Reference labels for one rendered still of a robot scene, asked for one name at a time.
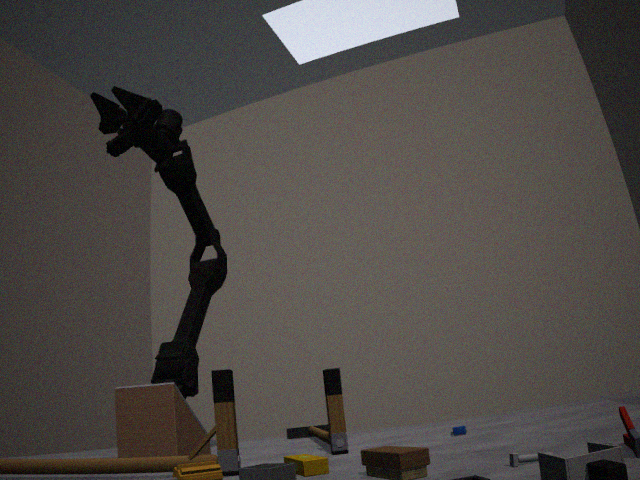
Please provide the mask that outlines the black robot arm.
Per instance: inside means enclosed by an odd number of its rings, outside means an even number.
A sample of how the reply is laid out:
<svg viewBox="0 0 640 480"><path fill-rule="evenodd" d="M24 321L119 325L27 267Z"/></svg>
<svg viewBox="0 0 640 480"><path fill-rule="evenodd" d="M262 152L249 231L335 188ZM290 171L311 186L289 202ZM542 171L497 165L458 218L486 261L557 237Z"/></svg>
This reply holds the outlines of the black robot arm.
<svg viewBox="0 0 640 480"><path fill-rule="evenodd" d="M219 231L214 228L199 195L197 174L187 139L179 140L182 121L182 115L175 110L163 110L156 122L160 124L160 138L143 151L156 162L154 172L159 172L166 187L179 198L195 234L188 277L191 291L173 341L162 343L159 347L151 380L152 384L174 382L186 400L199 393L196 344L211 297L226 279L227 255L220 245ZM119 136L106 143L107 153L114 157L128 151L140 140L139 137L142 139L138 131L134 134L130 131L120 134L120 131L121 128L117 132ZM179 151L182 154L173 156ZM212 245L217 258L200 262L205 248Z"/></svg>

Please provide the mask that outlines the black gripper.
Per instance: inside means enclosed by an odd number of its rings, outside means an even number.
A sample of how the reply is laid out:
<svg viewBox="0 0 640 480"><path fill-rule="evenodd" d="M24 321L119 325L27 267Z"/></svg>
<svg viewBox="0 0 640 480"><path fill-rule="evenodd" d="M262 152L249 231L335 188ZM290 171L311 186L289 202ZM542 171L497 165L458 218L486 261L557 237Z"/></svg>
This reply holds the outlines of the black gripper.
<svg viewBox="0 0 640 480"><path fill-rule="evenodd" d="M134 147L143 150L152 147L161 135L160 124L154 124L163 112L161 103L116 86L112 88L112 93L127 112L115 102L92 92L90 98L101 116L99 130L102 134L111 134L122 126L120 134L138 131L145 142L139 137ZM132 125L133 128L129 129Z"/></svg>

